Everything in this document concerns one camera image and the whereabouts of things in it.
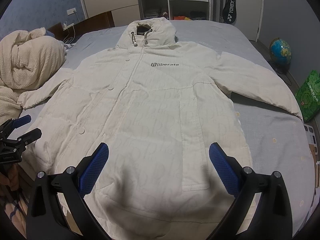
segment green bag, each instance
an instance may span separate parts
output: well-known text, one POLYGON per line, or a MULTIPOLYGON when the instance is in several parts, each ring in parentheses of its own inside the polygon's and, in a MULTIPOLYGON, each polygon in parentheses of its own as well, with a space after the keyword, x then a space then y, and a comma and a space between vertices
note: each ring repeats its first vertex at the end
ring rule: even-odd
POLYGON ((294 96, 299 104, 303 120, 308 122, 320 109, 320 78, 316 70, 311 71, 294 96))

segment wooden headboard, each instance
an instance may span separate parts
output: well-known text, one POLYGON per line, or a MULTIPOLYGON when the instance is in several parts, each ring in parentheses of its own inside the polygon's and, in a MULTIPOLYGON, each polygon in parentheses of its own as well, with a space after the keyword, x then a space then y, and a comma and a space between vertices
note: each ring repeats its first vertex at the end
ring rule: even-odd
MULTIPOLYGON (((85 33, 104 30, 115 26, 113 22, 112 13, 104 12, 96 16, 90 17, 82 22, 74 25, 75 35, 82 36, 85 33)), ((73 34, 73 27, 68 30, 63 30, 62 24, 57 23, 54 26, 48 28, 49 32, 55 35, 55 38, 59 41, 63 41, 69 33, 73 34)))

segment white jacket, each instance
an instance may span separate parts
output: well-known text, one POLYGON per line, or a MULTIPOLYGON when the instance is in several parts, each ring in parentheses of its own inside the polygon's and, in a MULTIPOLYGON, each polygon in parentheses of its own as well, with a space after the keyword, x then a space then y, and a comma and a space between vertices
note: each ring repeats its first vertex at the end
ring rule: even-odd
MULTIPOLYGON (((63 172, 108 144, 109 159, 84 199, 116 240, 206 239, 217 226, 234 198, 209 160, 210 144, 252 166, 231 92, 301 118, 273 72, 194 42, 176 43, 175 32, 165 18, 135 21, 115 48, 20 96, 28 108, 55 92, 30 127, 43 134, 23 155, 30 175, 63 172), (148 44, 136 35, 139 23, 153 30, 148 44)), ((244 227, 254 210, 253 202, 244 227)))

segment bed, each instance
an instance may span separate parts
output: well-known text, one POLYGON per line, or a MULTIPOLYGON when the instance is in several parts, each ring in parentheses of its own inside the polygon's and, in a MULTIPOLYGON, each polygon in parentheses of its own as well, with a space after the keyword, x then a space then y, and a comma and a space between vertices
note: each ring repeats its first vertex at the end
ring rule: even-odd
MULTIPOLYGON (((210 21, 172 21, 177 41, 194 41, 218 53, 229 52, 271 71, 272 68, 246 37, 235 27, 210 21)), ((63 68, 76 69, 86 57, 116 45, 126 26, 84 34, 67 53, 63 68)), ((288 190, 293 233, 303 226, 308 215, 315 187, 314 163, 301 120, 277 107, 233 93, 231 99, 241 122, 256 173, 282 173, 288 190)), ((43 103, 23 111, 30 114, 30 124, 16 129, 10 138, 27 131, 43 103)))

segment snap button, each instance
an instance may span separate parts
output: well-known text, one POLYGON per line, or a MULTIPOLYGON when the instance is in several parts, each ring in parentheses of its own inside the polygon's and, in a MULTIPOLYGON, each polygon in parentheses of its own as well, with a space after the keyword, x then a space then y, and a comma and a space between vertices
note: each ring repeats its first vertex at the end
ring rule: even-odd
POLYGON ((81 127, 81 128, 79 129, 79 134, 84 134, 84 132, 85 132, 84 128, 81 127))

